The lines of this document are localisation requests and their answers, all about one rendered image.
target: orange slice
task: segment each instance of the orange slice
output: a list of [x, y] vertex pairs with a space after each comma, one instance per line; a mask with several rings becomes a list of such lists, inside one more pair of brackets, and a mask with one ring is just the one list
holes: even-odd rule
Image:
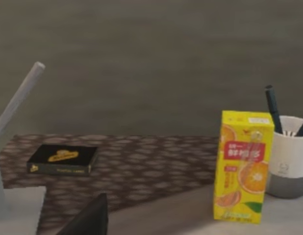
[[235, 131], [230, 126], [223, 124], [221, 127], [221, 136], [219, 139], [220, 150], [224, 149], [224, 146], [228, 141], [234, 141], [235, 139]]
[[266, 188], [268, 163], [247, 163], [238, 173], [240, 186], [249, 193], [263, 193]]
[[241, 200], [241, 192], [235, 191], [230, 192], [221, 197], [217, 197], [215, 203], [220, 207], [233, 207], [238, 204]]

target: lamp base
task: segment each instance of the lamp base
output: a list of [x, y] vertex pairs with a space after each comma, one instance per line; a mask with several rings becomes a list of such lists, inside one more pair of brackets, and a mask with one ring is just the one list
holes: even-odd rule
[[36, 235], [46, 187], [4, 190], [8, 215], [0, 220], [0, 235]]

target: brown patterned surface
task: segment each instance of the brown patterned surface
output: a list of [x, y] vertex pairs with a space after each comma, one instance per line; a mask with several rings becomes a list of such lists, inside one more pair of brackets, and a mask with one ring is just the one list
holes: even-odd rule
[[[99, 146], [90, 177], [27, 174], [42, 143]], [[0, 153], [6, 188], [47, 187], [39, 231], [63, 226], [94, 195], [107, 192], [110, 211], [213, 182], [217, 138], [156, 136], [15, 136]]]

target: white pole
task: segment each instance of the white pole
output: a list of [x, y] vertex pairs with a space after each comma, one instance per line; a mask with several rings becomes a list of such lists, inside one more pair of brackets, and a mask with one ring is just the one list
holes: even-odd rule
[[[24, 79], [23, 83], [20, 85], [18, 90], [15, 92], [14, 96], [10, 100], [9, 104], [6, 106], [5, 110], [0, 116], [0, 136], [12, 119], [13, 115], [16, 113], [20, 104], [26, 99], [27, 95], [34, 87], [38, 79], [40, 78], [41, 74], [45, 69], [45, 65], [40, 62], [36, 62], [26, 78]], [[3, 183], [0, 173], [0, 219], [4, 218], [5, 215], [8, 213], [8, 208], [5, 201], [4, 190], [3, 190]]]

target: juice box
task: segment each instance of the juice box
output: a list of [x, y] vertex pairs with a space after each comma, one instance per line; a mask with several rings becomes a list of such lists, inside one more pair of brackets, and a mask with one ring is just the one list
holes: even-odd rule
[[214, 219], [260, 223], [273, 137], [269, 113], [222, 112]]

